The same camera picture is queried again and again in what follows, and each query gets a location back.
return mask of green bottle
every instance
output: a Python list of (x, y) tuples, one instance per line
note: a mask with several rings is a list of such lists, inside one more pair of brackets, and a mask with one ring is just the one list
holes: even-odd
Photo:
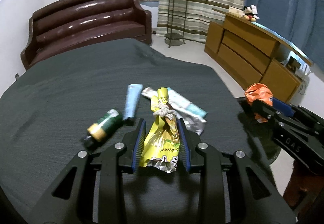
[(116, 108), (109, 110), (105, 116), (87, 129), (87, 135), (81, 140), (84, 147), (90, 151), (94, 151), (100, 144), (104, 143), (107, 137), (111, 136), (122, 123), (122, 113)]

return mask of white wall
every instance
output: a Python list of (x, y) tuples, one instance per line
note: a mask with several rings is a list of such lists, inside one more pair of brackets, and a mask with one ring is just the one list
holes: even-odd
[(324, 73), (316, 65), (311, 67), (310, 81), (304, 95), (298, 92), (291, 100), (324, 118)]
[(28, 20), (38, 10), (57, 0), (0, 0), (0, 96), (22, 75), (20, 52), (27, 44)]
[(141, 6), (143, 9), (150, 10), (152, 13), (152, 29), (156, 29), (158, 27), (159, 2), (142, 2)]

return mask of metal screw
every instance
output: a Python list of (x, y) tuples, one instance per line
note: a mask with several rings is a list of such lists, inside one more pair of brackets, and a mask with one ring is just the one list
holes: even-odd
[(124, 146), (125, 146), (124, 143), (121, 142), (115, 144), (116, 149), (122, 149)]
[(87, 152), (86, 151), (80, 151), (79, 153), (78, 153), (78, 157), (79, 158), (84, 158), (85, 156), (87, 155)]
[(243, 158), (245, 157), (245, 153), (243, 151), (236, 151), (236, 156), (239, 157), (239, 158)]
[(206, 143), (199, 143), (199, 144), (198, 144), (198, 147), (199, 147), (200, 149), (206, 149), (206, 148), (208, 147), (208, 145), (207, 145)]

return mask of bed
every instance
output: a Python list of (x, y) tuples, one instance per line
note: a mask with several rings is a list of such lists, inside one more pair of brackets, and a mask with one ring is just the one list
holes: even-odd
[[(0, 99), (0, 186), (23, 218), (83, 149), (86, 128), (109, 109), (124, 109), (131, 83), (172, 87), (190, 99), (208, 112), (203, 141), (229, 154), (243, 150), (271, 178), (260, 142), (245, 131), (240, 105), (213, 69), (165, 57), (135, 39), (107, 41), (38, 62)], [(149, 130), (148, 99), (140, 98), (136, 116)], [(121, 127), (98, 151), (135, 126)], [(199, 177), (180, 165), (171, 174), (140, 168), (123, 175), (128, 223), (194, 223)]]

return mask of wooden dresser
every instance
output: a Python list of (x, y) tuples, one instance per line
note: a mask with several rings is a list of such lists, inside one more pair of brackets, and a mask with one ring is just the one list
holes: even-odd
[(289, 102), (301, 79), (275, 59), (279, 47), (284, 45), (310, 66), (308, 57), (270, 29), (234, 14), (214, 10), (226, 17), (223, 24), (210, 22), (205, 52), (244, 90), (254, 83), (263, 83), (274, 97)]

